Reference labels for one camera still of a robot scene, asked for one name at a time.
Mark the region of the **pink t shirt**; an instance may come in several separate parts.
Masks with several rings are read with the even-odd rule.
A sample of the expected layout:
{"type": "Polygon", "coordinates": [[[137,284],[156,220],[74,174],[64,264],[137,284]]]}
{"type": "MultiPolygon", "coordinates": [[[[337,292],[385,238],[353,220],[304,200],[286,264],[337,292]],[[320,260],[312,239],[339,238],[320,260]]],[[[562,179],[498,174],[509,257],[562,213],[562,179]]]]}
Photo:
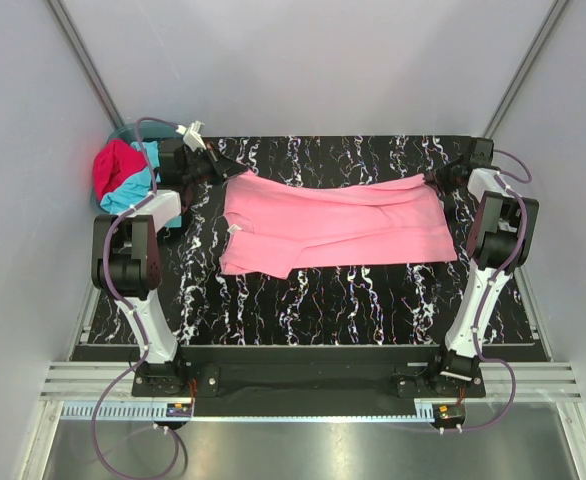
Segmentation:
{"type": "Polygon", "coordinates": [[[285,279],[294,269],[456,260],[443,208],[423,176],[303,188],[244,173],[229,181],[225,275],[285,279]]]}

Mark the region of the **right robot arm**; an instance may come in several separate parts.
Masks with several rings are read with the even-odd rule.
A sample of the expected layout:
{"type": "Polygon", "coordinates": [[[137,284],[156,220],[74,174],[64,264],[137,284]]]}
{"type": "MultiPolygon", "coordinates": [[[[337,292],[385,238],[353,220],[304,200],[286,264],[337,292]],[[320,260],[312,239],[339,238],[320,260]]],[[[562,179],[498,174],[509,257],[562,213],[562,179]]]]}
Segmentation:
{"type": "Polygon", "coordinates": [[[426,175],[426,183],[449,195],[465,189],[478,207],[467,238],[469,276],[451,328],[424,372],[437,396],[481,384],[482,341],[497,300],[515,271],[528,259],[539,201],[521,196],[508,181],[532,181],[493,165],[494,142],[473,138],[457,160],[426,175]]]}

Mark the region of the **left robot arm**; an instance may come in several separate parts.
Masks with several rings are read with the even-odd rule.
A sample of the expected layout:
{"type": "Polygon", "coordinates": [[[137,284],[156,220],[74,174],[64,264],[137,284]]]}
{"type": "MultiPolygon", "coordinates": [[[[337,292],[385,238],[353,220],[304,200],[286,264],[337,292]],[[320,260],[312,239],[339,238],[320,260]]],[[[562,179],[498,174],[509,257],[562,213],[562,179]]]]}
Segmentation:
{"type": "Polygon", "coordinates": [[[177,396],[193,385],[158,295],[158,232],[188,210],[195,186],[222,185],[247,171],[211,144],[191,147],[165,139],[157,145],[157,161],[142,170],[149,177],[142,198],[118,214],[95,218],[91,279],[114,300],[137,341],[139,359],[130,366],[133,395],[177,396]]]}

